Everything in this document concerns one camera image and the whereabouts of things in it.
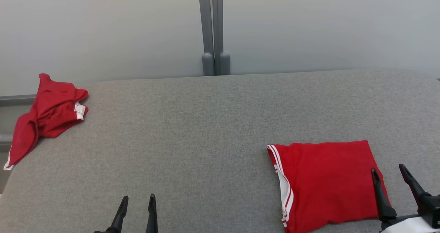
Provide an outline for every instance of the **gray felt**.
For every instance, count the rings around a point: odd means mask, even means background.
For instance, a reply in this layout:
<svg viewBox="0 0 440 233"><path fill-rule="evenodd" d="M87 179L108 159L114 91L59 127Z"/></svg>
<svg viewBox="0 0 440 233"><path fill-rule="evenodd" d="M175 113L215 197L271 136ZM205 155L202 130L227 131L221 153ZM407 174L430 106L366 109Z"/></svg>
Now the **gray felt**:
<svg viewBox="0 0 440 233"><path fill-rule="evenodd" d="M43 139L12 171L0 232L282 233L266 144L367 139L399 214L416 212L398 164L440 193L440 83L403 70L107 81L86 87L85 121ZM372 233L377 220L317 233Z"/></svg>

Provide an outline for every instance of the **folded red shirt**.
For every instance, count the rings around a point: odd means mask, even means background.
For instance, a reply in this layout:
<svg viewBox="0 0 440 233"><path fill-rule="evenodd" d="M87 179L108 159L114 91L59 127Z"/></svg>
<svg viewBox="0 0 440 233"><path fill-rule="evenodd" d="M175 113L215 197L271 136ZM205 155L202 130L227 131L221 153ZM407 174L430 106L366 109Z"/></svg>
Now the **folded red shirt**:
<svg viewBox="0 0 440 233"><path fill-rule="evenodd" d="M72 83L52 81L40 74L40 86L29 113L17 120L5 170L10 170L35 147L39 137L57 137L84 119L88 108L79 101L88 97L85 89Z"/></svg>
<svg viewBox="0 0 440 233"><path fill-rule="evenodd" d="M280 182L286 233L378 217L371 169L383 177L366 140L269 144L267 152Z"/></svg>

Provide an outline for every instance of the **gray metal pole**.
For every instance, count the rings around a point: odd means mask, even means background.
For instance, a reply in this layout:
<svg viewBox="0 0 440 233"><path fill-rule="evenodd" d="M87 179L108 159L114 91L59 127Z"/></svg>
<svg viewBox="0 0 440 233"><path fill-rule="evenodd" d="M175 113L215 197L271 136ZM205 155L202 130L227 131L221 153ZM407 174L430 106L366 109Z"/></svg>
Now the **gray metal pole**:
<svg viewBox="0 0 440 233"><path fill-rule="evenodd" d="M231 55L223 52L223 0L212 0L215 75L231 74Z"/></svg>
<svg viewBox="0 0 440 233"><path fill-rule="evenodd" d="M203 34L203 49L205 53L202 55L203 75L214 75L214 40L212 37L212 16L211 16L211 0L199 0L201 31Z"/></svg>

